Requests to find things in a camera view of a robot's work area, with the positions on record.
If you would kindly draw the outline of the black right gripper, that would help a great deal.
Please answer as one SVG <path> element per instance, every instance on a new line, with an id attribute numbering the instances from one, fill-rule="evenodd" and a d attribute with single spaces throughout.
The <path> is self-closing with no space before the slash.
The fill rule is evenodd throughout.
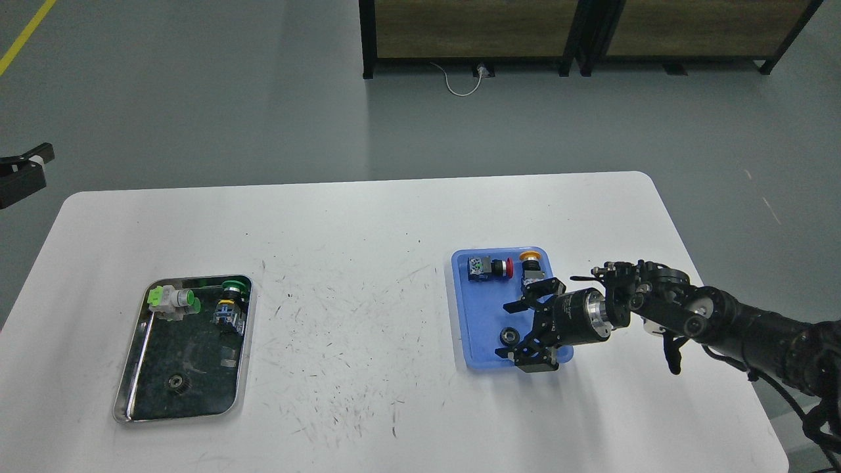
<path id="1" fill-rule="evenodd" d="M 606 300 L 601 291 L 596 288 L 565 291 L 566 285 L 552 277 L 527 284 L 519 300 L 505 303 L 503 309 L 508 314 L 520 313 L 527 309 L 539 309 L 543 305 L 541 299 L 553 296 L 549 299 L 553 321 L 539 321 L 526 334 L 518 330 L 519 344 L 508 348 L 501 343 L 495 349 L 495 355 L 513 362 L 514 367 L 525 373 L 553 372 L 560 368 L 560 345 L 578 346 L 607 341 L 615 326 L 608 317 Z"/>

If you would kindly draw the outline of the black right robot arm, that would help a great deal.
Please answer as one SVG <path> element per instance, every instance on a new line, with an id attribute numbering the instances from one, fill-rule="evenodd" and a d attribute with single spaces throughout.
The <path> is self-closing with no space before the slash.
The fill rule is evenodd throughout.
<path id="1" fill-rule="evenodd" d="M 532 312 L 526 334 L 505 327 L 497 357 L 522 371 L 555 371 L 559 348 L 605 342 L 632 314 L 655 326 L 672 374 L 681 348 L 696 342 L 717 359 L 774 387 L 801 420 L 805 437 L 839 453 L 839 322 L 805 323 L 739 302 L 655 261 L 607 261 L 589 281 L 601 288 L 565 290 L 556 278 L 529 282 L 508 313 Z"/>

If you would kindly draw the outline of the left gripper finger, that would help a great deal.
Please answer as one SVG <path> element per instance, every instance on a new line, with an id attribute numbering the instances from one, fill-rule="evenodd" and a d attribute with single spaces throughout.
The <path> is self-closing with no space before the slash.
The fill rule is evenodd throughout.
<path id="1" fill-rule="evenodd" d="M 52 143 L 1 159 L 1 210 L 46 187 L 45 164 L 55 159 Z"/>

